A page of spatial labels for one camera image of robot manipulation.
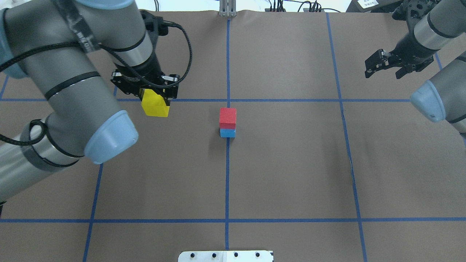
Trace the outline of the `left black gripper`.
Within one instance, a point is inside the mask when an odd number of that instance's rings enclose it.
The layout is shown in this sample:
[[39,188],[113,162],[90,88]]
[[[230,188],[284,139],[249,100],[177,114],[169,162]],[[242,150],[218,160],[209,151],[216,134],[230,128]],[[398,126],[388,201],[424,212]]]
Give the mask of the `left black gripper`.
[[178,96],[178,85],[170,84],[175,84],[180,76],[167,76],[163,73],[156,55],[151,55],[147,61],[131,67],[117,60],[115,66],[110,81],[124,94],[133,94],[142,99],[143,90],[150,89],[161,95],[164,100],[176,99]]

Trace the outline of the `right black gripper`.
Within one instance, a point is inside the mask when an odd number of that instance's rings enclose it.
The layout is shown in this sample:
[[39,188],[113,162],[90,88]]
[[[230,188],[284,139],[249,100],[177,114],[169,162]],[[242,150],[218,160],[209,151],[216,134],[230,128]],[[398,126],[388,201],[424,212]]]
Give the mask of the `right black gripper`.
[[391,67],[399,67],[395,73],[397,79],[401,79],[406,74],[421,72],[433,61],[435,50],[421,45],[414,35],[405,35],[395,46],[395,49],[388,52],[378,49],[364,61],[365,77],[370,78],[375,72]]

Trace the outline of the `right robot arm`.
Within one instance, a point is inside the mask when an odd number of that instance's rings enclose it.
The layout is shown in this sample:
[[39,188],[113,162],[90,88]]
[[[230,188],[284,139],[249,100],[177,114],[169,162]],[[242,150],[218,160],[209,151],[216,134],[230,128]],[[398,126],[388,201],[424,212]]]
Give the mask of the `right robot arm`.
[[[397,68],[395,77],[421,72],[439,57],[439,52],[465,35],[464,0],[404,0],[392,13],[406,22],[408,32],[393,50],[378,49],[364,62],[365,77]],[[445,121],[464,139],[466,133],[465,52],[426,80],[410,96],[411,104],[433,123]]]

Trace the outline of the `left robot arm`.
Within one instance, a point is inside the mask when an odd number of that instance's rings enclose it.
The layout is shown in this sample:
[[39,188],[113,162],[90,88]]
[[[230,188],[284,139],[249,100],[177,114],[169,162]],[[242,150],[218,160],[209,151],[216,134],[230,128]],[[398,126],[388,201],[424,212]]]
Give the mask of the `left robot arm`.
[[153,94],[168,107],[183,77],[165,75],[158,36],[181,25],[134,0],[32,0],[1,10],[1,71],[30,78],[53,112],[1,140],[1,204],[82,157],[101,164],[138,141],[127,111],[88,54],[105,50],[125,94]]

